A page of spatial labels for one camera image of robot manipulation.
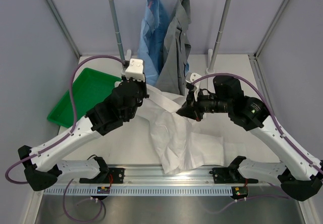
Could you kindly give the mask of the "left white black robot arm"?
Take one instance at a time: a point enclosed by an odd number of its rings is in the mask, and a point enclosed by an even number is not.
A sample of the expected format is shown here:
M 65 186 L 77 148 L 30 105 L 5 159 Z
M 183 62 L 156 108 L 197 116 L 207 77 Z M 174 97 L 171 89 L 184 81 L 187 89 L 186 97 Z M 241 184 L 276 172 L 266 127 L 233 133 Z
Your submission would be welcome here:
M 123 77 L 111 94 L 75 126 L 39 146 L 20 147 L 19 157 L 26 159 L 23 165 L 27 183 L 34 191 L 41 191 L 72 179 L 90 184 L 105 182 L 110 170 L 102 157 L 88 160 L 64 160 L 64 157 L 129 122 L 148 97 L 144 76 Z

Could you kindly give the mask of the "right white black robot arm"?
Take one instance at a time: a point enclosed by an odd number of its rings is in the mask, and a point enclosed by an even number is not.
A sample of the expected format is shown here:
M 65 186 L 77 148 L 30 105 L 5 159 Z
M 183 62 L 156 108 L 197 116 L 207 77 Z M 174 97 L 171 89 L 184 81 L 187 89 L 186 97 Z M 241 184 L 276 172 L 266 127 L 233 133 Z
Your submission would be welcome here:
M 290 198 L 305 201 L 322 187 L 322 160 L 305 150 L 278 122 L 262 94 L 248 80 L 230 73 L 186 78 L 188 94 L 177 114 L 197 122 L 204 114 L 227 114 L 229 119 L 262 141 L 279 162 L 253 161 L 237 156 L 228 167 L 215 167 L 214 183 L 266 182 Z

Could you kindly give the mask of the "white shirt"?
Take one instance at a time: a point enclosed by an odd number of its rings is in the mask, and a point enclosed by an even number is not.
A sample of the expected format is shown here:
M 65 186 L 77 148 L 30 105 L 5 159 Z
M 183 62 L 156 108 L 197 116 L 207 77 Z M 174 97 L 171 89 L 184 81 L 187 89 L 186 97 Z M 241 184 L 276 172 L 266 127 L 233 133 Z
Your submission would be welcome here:
M 197 122 L 178 115 L 184 96 L 150 85 L 147 92 L 149 97 L 136 115 L 149 122 L 152 144 L 165 174 L 179 174 L 203 165 L 228 166 L 238 155 L 246 154 L 245 144 L 204 134 Z

